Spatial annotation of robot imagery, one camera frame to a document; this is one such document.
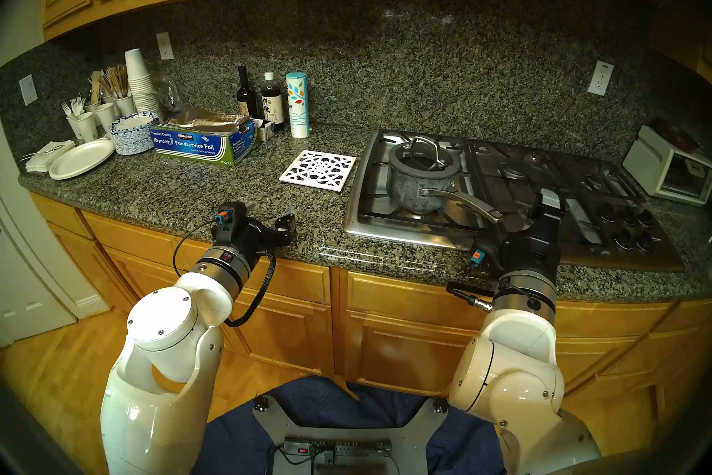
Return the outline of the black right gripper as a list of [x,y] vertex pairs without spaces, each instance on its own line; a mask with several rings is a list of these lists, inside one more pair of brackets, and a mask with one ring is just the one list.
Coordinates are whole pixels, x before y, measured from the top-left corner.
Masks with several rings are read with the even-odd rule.
[[487,266],[496,277],[529,270],[547,279],[557,278],[560,247],[557,240],[560,222],[565,215],[559,196],[550,189],[538,194],[538,215],[522,231],[508,233],[500,243],[476,241],[470,250],[470,267]]

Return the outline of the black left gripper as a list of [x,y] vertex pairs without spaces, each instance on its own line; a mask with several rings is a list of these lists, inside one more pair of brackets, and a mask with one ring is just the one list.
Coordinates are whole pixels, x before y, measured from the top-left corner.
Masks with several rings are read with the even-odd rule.
[[231,201],[216,208],[215,246],[230,246],[246,260],[258,260],[268,251],[289,246],[295,237],[295,212],[289,206],[268,228],[252,216],[256,215],[254,201]]

